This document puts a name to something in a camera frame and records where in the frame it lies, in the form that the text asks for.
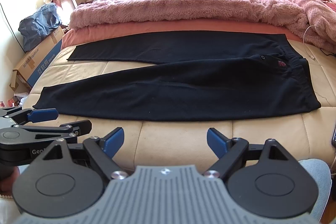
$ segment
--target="embroidered logo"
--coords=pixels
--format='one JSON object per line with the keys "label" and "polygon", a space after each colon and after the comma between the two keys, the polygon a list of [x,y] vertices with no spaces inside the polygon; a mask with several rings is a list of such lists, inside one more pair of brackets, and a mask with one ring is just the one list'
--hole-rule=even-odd
{"label": "embroidered logo", "polygon": [[283,67],[283,68],[287,67],[286,63],[284,61],[280,61],[280,60],[278,61],[278,65],[279,65],[279,67]]}

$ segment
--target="pink fluffy blanket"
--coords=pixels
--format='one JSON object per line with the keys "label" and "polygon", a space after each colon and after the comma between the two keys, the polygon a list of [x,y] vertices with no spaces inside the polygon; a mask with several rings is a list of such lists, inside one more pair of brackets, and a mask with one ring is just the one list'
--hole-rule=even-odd
{"label": "pink fluffy blanket", "polygon": [[195,18],[285,26],[305,42],[336,52],[336,13],[320,0],[97,0],[71,14],[74,29],[103,23]]}

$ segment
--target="light blue denim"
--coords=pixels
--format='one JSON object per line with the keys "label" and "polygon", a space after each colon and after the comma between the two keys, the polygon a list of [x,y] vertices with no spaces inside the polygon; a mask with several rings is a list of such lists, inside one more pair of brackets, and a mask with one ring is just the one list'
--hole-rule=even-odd
{"label": "light blue denim", "polygon": [[[310,215],[320,221],[323,211],[327,205],[331,189],[331,175],[329,167],[324,161],[317,159],[300,160],[299,163],[313,177],[318,186],[319,196]],[[22,173],[27,167],[28,165],[19,166],[20,173]]]}

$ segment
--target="white logo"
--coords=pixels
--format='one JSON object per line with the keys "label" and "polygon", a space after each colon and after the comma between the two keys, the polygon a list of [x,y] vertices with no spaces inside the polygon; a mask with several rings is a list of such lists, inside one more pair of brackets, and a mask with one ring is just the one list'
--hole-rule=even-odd
{"label": "white logo", "polygon": [[170,172],[171,172],[171,170],[168,169],[168,168],[163,168],[163,169],[161,169],[161,174],[162,174],[162,175],[168,175]]}
{"label": "white logo", "polygon": [[31,151],[31,153],[32,153],[33,155],[41,154],[41,153],[43,152],[43,150],[44,150],[44,149],[38,149],[38,150],[33,149],[33,150]]}

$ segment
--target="person's hand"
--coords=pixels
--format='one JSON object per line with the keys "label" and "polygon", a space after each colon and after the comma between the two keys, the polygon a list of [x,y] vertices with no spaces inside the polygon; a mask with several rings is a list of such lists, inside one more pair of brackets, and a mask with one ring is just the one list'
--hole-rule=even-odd
{"label": "person's hand", "polygon": [[20,170],[16,166],[10,177],[0,181],[0,194],[1,195],[12,195],[12,187],[14,181],[20,175]]}

